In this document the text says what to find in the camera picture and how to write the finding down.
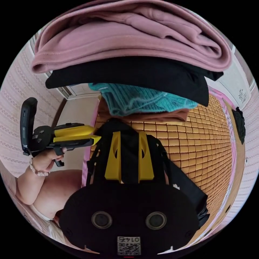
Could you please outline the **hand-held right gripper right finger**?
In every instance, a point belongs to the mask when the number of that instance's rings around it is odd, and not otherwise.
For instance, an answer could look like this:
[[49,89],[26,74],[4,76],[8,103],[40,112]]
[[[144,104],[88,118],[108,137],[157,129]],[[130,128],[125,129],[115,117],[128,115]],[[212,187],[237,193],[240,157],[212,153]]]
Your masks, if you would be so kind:
[[146,133],[139,132],[138,137],[138,182],[154,179],[151,154]]

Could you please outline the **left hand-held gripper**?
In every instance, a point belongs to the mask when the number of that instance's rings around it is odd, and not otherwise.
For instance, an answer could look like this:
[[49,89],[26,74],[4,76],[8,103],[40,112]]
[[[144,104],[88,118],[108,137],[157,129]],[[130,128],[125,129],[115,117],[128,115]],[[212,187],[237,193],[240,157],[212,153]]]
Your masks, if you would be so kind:
[[32,157],[47,149],[54,149],[57,155],[62,148],[67,151],[95,145],[101,136],[92,135],[95,128],[82,123],[66,123],[56,127],[40,126],[26,135],[26,154]]

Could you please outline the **person's left hand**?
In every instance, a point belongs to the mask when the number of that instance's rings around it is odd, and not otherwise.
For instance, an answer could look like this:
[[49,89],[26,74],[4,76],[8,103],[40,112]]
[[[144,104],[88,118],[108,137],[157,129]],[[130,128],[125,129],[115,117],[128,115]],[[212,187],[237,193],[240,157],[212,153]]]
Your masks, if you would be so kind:
[[61,149],[61,154],[57,155],[54,149],[47,149],[31,159],[29,168],[37,176],[48,176],[55,161],[61,161],[67,148]]

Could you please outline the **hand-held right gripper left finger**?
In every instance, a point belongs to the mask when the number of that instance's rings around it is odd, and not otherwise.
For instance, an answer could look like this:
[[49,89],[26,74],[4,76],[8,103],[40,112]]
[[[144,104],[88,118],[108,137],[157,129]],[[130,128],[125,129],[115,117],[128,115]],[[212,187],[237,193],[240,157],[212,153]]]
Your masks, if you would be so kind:
[[105,179],[121,183],[121,132],[113,133],[105,170]]

